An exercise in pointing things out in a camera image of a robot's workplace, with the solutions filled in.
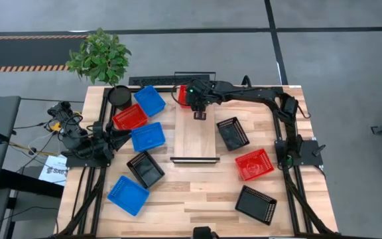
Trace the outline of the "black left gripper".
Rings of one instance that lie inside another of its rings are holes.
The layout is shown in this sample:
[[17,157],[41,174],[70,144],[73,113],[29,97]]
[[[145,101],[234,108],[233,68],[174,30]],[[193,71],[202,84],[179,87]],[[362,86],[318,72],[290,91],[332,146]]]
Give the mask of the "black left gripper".
[[100,121],[92,125],[92,153],[95,159],[113,159],[113,149],[119,150],[131,138],[130,129],[114,129],[113,124],[108,123],[105,127]]

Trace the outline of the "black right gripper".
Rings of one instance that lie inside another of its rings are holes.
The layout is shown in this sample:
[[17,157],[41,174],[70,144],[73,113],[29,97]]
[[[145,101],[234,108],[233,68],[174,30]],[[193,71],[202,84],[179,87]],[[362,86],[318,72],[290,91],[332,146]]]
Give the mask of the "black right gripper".
[[186,87],[186,104],[194,112],[194,119],[206,120],[206,107],[213,104],[210,81],[193,80]]

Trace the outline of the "red plastic basket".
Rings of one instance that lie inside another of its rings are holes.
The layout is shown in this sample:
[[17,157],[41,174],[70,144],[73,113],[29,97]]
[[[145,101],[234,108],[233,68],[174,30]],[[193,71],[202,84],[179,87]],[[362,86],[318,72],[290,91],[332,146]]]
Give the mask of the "red plastic basket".
[[250,181],[274,171],[273,164],[264,149],[235,158],[235,164],[244,181]]
[[179,101],[179,105],[181,108],[190,109],[190,106],[186,103],[186,94],[186,85],[181,85],[179,88],[177,100]]
[[147,124],[148,119],[139,104],[133,104],[112,117],[118,129],[135,129]]

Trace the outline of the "blue plastic basket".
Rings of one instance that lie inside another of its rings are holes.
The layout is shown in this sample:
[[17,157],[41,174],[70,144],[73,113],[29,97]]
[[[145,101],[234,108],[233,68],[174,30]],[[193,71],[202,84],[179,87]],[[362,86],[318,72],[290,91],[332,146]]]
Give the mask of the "blue plastic basket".
[[150,192],[126,176],[120,176],[107,199],[132,216],[137,216]]
[[161,146],[166,141],[160,122],[133,129],[131,139],[134,151],[138,152]]
[[166,102],[151,85],[145,86],[142,90],[136,92],[134,98],[149,117],[155,116],[164,110],[166,106]]

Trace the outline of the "black plastic basket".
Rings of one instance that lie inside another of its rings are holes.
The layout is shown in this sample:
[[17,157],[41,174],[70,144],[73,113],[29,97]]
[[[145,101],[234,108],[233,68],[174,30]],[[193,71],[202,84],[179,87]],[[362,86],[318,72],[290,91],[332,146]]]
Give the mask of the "black plastic basket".
[[127,162],[127,166],[145,189],[152,187],[165,176],[165,172],[147,151],[136,155]]
[[228,151],[249,145],[250,141],[237,117],[223,120],[216,125]]
[[243,185],[235,210],[270,226],[276,206],[276,199]]

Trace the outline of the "black plant pot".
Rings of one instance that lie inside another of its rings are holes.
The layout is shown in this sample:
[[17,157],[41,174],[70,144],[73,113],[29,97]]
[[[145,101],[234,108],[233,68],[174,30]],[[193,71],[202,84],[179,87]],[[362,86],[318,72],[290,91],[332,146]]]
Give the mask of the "black plant pot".
[[125,110],[132,106],[132,94],[128,87],[118,85],[112,87],[108,93],[108,101],[118,110]]

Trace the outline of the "white printed paper sheet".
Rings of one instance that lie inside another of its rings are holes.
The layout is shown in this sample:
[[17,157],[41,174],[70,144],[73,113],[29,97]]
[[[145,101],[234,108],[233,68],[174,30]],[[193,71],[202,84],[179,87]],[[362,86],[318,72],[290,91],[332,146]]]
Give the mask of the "white printed paper sheet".
[[41,181],[64,186],[68,174],[65,156],[49,156],[38,177]]

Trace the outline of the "green leafy plant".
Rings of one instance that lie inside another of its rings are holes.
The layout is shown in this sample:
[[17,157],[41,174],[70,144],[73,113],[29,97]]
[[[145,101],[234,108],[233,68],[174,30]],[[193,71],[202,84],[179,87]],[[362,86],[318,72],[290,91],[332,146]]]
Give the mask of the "green leafy plant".
[[77,52],[69,52],[66,66],[80,79],[114,87],[124,78],[131,56],[132,52],[120,42],[118,35],[98,28],[80,43]]

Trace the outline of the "black desk crossbar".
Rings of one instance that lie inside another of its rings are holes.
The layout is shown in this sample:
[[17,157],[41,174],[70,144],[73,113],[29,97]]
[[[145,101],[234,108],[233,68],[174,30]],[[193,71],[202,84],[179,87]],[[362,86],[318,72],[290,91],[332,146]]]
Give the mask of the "black desk crossbar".
[[12,189],[59,199],[62,198],[64,191],[64,187],[56,183],[49,183],[6,169],[0,171],[0,189]]

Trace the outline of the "black rounded device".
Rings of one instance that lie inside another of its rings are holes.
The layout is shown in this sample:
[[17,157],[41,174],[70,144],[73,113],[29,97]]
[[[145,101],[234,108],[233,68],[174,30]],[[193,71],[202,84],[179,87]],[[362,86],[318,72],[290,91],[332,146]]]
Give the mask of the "black rounded device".
[[193,229],[192,239],[220,239],[209,226],[199,226]]

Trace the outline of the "black hazard-striped floor mat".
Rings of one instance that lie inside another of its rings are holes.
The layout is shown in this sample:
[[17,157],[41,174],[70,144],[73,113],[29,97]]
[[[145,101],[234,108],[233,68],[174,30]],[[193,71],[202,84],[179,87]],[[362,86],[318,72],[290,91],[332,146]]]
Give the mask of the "black hazard-striped floor mat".
[[0,72],[65,71],[85,35],[0,36]]

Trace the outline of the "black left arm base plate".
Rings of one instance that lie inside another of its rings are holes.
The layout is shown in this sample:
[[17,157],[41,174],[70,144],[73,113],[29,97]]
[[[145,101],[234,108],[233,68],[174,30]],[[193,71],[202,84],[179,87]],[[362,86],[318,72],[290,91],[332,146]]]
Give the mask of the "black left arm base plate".
[[61,155],[66,157],[66,166],[73,167],[108,167],[111,165],[111,159],[107,157],[90,157],[81,159],[74,155],[71,151],[63,151]]

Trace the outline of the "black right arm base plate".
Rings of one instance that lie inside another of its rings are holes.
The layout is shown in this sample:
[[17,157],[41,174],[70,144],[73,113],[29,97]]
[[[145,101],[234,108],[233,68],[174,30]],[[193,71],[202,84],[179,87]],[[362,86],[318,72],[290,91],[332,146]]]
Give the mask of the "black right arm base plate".
[[277,153],[277,160],[279,165],[286,165],[287,167],[301,166],[301,165],[323,165],[321,151],[325,148],[325,145],[319,145],[317,141],[306,140],[302,143],[300,157],[291,157],[285,153],[285,141],[276,141],[275,150]]

